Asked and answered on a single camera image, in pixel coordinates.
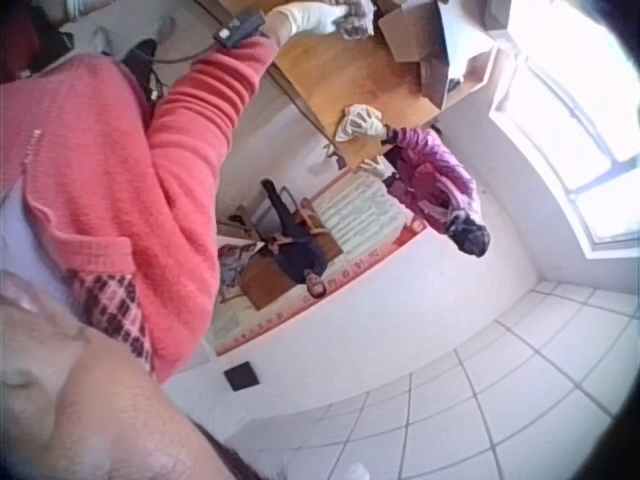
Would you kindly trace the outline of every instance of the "hand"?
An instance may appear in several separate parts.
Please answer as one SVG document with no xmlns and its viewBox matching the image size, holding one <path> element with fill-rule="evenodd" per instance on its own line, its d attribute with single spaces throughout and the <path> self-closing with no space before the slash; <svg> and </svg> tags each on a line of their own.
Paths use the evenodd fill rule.
<svg viewBox="0 0 640 480">
<path fill-rule="evenodd" d="M 384 157 L 378 156 L 375 160 L 364 160 L 358 165 L 358 170 L 367 172 L 369 175 L 384 180 L 393 174 L 393 168 L 384 160 Z"/>
<path fill-rule="evenodd" d="M 278 255 L 278 253 L 280 253 L 280 247 L 278 247 L 278 244 L 275 241 L 267 243 L 267 248 L 271 250 L 271 253 L 274 255 Z"/>
<path fill-rule="evenodd" d="M 322 2 L 294 2 L 274 8 L 271 13 L 285 15 L 291 24 L 291 35 L 301 32 L 328 34 L 336 31 L 336 20 L 349 12 L 346 5 Z"/>
<path fill-rule="evenodd" d="M 274 233 L 273 234 L 273 239 L 274 239 L 276 245 L 280 245 L 280 244 L 283 244 L 283 243 L 291 243 L 291 238 L 285 237 L 280 232 Z"/>
<path fill-rule="evenodd" d="M 354 137 L 385 140 L 389 136 L 387 126 L 382 123 L 382 114 L 375 108 L 356 104 L 346 108 L 345 113 L 336 133 L 337 142 L 346 142 Z"/>
</svg>

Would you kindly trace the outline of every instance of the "black square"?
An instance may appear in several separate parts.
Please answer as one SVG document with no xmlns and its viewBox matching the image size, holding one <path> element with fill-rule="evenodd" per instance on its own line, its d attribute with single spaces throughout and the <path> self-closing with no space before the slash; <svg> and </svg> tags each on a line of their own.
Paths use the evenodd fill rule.
<svg viewBox="0 0 640 480">
<path fill-rule="evenodd" d="M 249 362 L 244 362 L 229 370 L 225 370 L 224 376 L 227 377 L 227 381 L 229 385 L 231 385 L 231 390 L 234 392 L 253 387 L 260 383 L 256 372 L 253 371 L 253 367 Z"/>
</svg>

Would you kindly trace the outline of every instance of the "purple jacket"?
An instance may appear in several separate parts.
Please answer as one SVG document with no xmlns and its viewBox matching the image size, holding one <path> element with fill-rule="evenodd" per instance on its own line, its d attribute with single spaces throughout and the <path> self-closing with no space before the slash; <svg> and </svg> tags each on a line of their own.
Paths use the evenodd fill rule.
<svg viewBox="0 0 640 480">
<path fill-rule="evenodd" d="M 425 127 L 399 128 L 386 143 L 403 149 L 398 179 L 388 189 L 400 203 L 442 234 L 453 210 L 466 210 L 480 220 L 476 182 L 438 134 Z"/>
</svg>

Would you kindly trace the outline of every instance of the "wooden desk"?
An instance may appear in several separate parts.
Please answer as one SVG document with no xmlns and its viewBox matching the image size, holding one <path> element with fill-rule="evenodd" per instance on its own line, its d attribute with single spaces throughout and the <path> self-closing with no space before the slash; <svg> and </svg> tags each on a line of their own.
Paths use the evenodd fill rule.
<svg viewBox="0 0 640 480">
<path fill-rule="evenodd" d="M 268 12 L 282 0 L 222 0 L 232 13 L 248 7 Z M 289 41 L 276 60 L 286 80 L 280 85 L 292 100 L 331 139 L 344 108 L 364 103 L 380 110 L 394 126 L 422 125 L 439 110 L 420 95 L 419 66 L 393 60 L 382 34 L 365 40 L 339 35 L 299 35 Z M 351 167 L 381 152 L 380 142 L 359 138 L 338 145 Z"/>
</svg>

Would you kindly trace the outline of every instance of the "black device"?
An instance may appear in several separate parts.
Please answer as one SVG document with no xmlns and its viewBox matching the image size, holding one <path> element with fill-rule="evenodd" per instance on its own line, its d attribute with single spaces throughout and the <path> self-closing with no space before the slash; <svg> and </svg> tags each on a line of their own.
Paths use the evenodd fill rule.
<svg viewBox="0 0 640 480">
<path fill-rule="evenodd" d="M 244 362 L 229 370 L 225 370 L 224 376 L 227 378 L 229 385 L 231 385 L 231 390 L 234 392 L 253 387 L 260 383 L 256 372 L 249 362 Z"/>
<path fill-rule="evenodd" d="M 254 37 L 264 25 L 260 10 L 246 10 L 224 25 L 213 38 L 225 48 L 233 48 L 242 40 Z"/>
</svg>

